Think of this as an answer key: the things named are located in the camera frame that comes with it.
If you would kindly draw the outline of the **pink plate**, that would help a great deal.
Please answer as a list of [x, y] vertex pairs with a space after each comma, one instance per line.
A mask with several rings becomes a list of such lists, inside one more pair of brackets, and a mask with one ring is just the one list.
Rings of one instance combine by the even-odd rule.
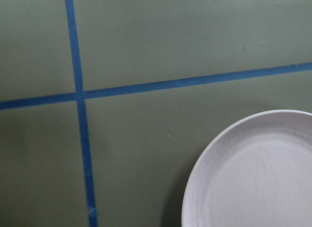
[[189, 176], [181, 224], [311, 226], [311, 113], [265, 111], [248, 116], [217, 135]]

